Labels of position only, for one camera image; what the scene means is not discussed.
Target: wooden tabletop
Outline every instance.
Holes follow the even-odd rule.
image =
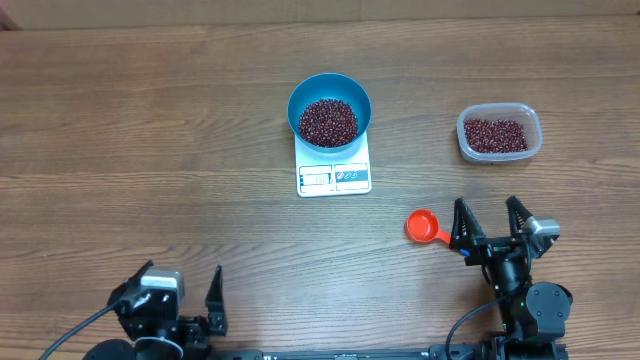
[[[533,277],[574,294],[572,359],[635,359],[639,49],[635,16],[0,33],[0,357],[36,358],[148,259],[184,271],[185,314],[224,267],[223,349],[442,343],[493,295],[460,255],[411,244],[407,215],[449,228],[464,197],[506,235],[517,195],[562,226]],[[372,98],[368,195],[296,194],[286,103],[326,71]],[[538,112],[540,153],[465,162],[458,115],[502,101]],[[123,335],[110,314],[55,358]]]

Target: white digital scale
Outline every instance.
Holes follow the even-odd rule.
[[[365,132],[339,153],[321,153],[297,136],[296,186],[301,197],[367,194],[371,191],[369,143]]]

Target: pile of beans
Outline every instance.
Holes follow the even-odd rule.
[[[302,138],[322,147],[350,143],[358,136],[358,119],[342,100],[322,99],[307,105],[298,127]]]
[[[469,147],[480,153],[527,151],[524,128],[513,120],[471,119],[464,123]]]

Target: orange scoop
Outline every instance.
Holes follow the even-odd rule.
[[[440,228],[438,218],[428,209],[412,212],[405,224],[405,231],[411,240],[417,242],[430,242],[435,239],[447,244],[451,242],[451,234]]]

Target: wall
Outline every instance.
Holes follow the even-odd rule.
[[[10,28],[628,15],[640,0],[0,0]]]

